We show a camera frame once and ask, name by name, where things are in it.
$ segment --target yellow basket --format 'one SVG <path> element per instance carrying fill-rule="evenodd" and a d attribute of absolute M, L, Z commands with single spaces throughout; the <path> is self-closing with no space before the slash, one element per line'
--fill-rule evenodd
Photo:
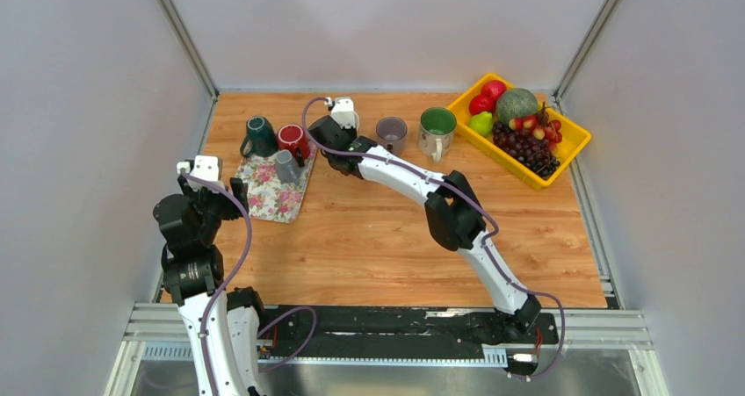
<path fill-rule="evenodd" d="M 515 174 L 518 178 L 522 179 L 526 184 L 530 185 L 536 190 L 546 188 L 551 185 L 553 181 L 567 168 L 572 159 L 574 159 L 580 150 L 587 145 L 589 139 L 592 137 L 589 131 L 585 130 L 581 126 L 578 126 L 575 122 L 570 119 L 561 116 L 557 111 L 551 108 L 546 108 L 546 113 L 549 119 L 558 119 L 561 121 L 561 135 L 563 140 L 556 146 L 556 152 L 554 155 L 561 165 L 548 179 L 543 179 L 540 176 L 533 173 L 530 169 L 523 166 L 522 163 L 513 159 L 510 155 L 504 153 L 500 148 L 495 146 L 492 142 L 491 134 L 489 137 L 481 137 L 480 134 L 468 127 L 468 121 L 471 119 L 471 113 L 468 111 L 468 105 L 471 103 L 471 99 L 478 96 L 481 93 L 481 87 L 487 82 L 492 80 L 499 80 L 503 82 L 507 89 L 513 89 L 511 83 L 507 82 L 496 74 L 486 74 L 476 84 L 471 86 L 465 93 L 455 99 L 447 109 L 455 114 L 455 118 L 458 120 L 458 125 L 455 127 L 455 131 L 458 134 L 470 141 L 471 144 L 476 146 L 479 150 L 484 152 L 487 156 L 499 162 L 502 166 L 507 168 L 510 172 Z"/>

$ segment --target dark teal mug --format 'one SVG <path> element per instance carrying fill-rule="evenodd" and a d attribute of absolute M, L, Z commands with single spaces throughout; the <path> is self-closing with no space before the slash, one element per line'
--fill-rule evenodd
<path fill-rule="evenodd" d="M 241 144 L 241 155 L 251 157 L 257 155 L 269 157 L 279 151 L 277 137 L 271 128 L 269 120 L 264 117 L 254 117 L 246 122 L 246 138 Z"/>

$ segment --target pink flower pattern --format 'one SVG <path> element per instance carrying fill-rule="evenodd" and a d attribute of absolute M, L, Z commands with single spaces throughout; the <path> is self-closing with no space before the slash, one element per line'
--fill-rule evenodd
<path fill-rule="evenodd" d="M 277 178 L 274 156 L 244 158 L 236 174 L 249 186 L 250 216 L 254 219 L 289 223 L 298 217 L 307 180 L 315 162 L 315 145 L 310 143 L 311 155 L 300 171 L 299 184 L 284 184 Z"/>

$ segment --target wooden table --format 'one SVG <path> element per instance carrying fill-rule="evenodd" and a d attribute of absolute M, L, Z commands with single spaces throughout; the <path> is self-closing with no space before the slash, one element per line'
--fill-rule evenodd
<path fill-rule="evenodd" d="M 342 96 L 330 93 L 321 96 Z M 204 153 L 223 159 L 225 180 L 241 162 L 245 122 L 261 114 L 275 131 L 300 123 L 310 93 L 222 94 Z M 552 292 L 565 306 L 605 307 L 568 173 L 534 191 L 456 135 L 440 164 L 416 148 L 422 111 L 447 106 L 452 93 L 357 93 L 360 133 L 374 138 L 377 121 L 396 116 L 409 134 L 402 157 L 426 169 L 466 174 L 484 208 L 500 226 L 495 244 L 529 288 Z M 327 114 L 311 107 L 308 124 Z M 252 220 L 247 262 L 231 283 L 253 286 L 265 304 L 374 306 L 490 306 L 485 288 L 456 253 L 430 237 L 424 211 L 395 191 L 343 176 L 320 158 L 300 216 L 290 224 Z M 233 269 L 245 242 L 242 220 L 224 222 L 215 243 Z M 542 299 L 545 306 L 552 306 Z"/>

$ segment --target mug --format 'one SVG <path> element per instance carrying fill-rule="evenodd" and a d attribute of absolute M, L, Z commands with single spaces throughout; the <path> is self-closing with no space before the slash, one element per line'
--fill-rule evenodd
<path fill-rule="evenodd" d="M 277 141 L 280 149 L 288 150 L 301 167 L 305 166 L 304 161 L 310 157 L 310 146 L 302 126 L 289 124 L 279 128 Z"/>
<path fill-rule="evenodd" d="M 274 129 L 264 117 L 254 117 L 246 122 L 246 138 L 241 144 L 241 155 L 269 157 L 279 151 Z"/>
<path fill-rule="evenodd" d="M 383 118 L 378 121 L 375 127 L 375 133 L 378 134 L 378 144 L 386 148 L 396 156 L 403 153 L 406 144 L 406 123 L 403 119 L 396 117 Z"/>
<path fill-rule="evenodd" d="M 455 135 L 455 115 L 445 108 L 430 108 L 419 120 L 419 150 L 440 162 L 450 150 Z"/>
<path fill-rule="evenodd" d="M 289 150 L 279 150 L 274 156 L 274 168 L 277 171 L 277 178 L 283 183 L 300 183 L 300 166 Z"/>

